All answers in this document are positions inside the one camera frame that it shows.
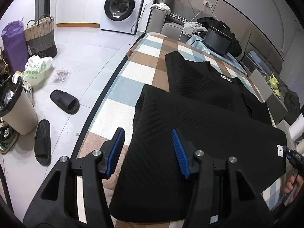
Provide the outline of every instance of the human hand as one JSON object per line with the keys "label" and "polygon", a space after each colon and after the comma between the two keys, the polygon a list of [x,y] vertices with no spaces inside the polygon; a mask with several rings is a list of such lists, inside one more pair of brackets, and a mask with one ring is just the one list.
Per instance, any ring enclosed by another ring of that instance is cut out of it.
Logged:
{"label": "human hand", "polygon": [[[295,198],[295,197],[297,196],[297,194],[299,193],[299,190],[300,190],[300,188],[302,187],[303,182],[304,182],[303,178],[302,178],[300,175],[297,176],[296,181],[297,181],[297,184],[298,184],[298,188],[297,188],[297,190],[295,191],[294,195],[290,198],[289,203],[292,203],[292,202],[293,202],[294,198]],[[292,186],[292,185],[293,185],[294,182],[295,182],[295,176],[292,175],[292,176],[290,177],[289,181],[288,181],[287,184],[286,184],[286,188],[284,189],[284,193],[287,194],[287,193],[289,193],[289,192],[292,191],[292,189],[293,189],[293,186]]]}

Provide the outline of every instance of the slide sandal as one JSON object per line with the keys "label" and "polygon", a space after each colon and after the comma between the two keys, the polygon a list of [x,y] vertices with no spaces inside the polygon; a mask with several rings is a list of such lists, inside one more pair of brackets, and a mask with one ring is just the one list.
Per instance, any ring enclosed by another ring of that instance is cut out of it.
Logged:
{"label": "slide sandal", "polygon": [[77,98],[60,90],[51,93],[51,100],[63,111],[74,115],[78,112],[80,104]]}
{"label": "slide sandal", "polygon": [[35,136],[35,157],[42,165],[51,162],[51,126],[48,120],[41,120]]}

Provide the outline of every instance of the white clothing tag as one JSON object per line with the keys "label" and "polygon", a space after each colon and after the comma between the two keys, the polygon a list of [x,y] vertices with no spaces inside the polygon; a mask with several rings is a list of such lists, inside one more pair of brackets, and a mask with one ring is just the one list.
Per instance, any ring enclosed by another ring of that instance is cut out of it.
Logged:
{"label": "white clothing tag", "polygon": [[221,75],[222,78],[226,79],[227,81],[232,82],[230,79],[228,79],[226,76]]}
{"label": "white clothing tag", "polygon": [[277,147],[278,147],[278,156],[283,157],[283,147],[280,145],[277,145]]}

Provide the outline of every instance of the cabinet door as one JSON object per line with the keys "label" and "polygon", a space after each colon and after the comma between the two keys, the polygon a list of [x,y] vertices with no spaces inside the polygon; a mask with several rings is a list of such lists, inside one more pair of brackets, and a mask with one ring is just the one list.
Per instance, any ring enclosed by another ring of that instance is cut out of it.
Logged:
{"label": "cabinet door", "polygon": [[56,23],[68,23],[68,11],[67,5],[69,0],[57,0],[56,2]]}
{"label": "cabinet door", "polygon": [[102,0],[85,0],[84,23],[100,23]]}
{"label": "cabinet door", "polygon": [[65,6],[68,8],[69,23],[83,23],[85,0],[68,0]]}

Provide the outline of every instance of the purple bag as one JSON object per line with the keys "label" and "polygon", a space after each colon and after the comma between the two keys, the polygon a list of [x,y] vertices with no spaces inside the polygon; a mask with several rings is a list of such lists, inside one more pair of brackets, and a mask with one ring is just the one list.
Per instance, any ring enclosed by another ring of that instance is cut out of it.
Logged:
{"label": "purple bag", "polygon": [[23,31],[23,21],[10,22],[2,30],[2,40],[12,73],[23,72],[29,58]]}

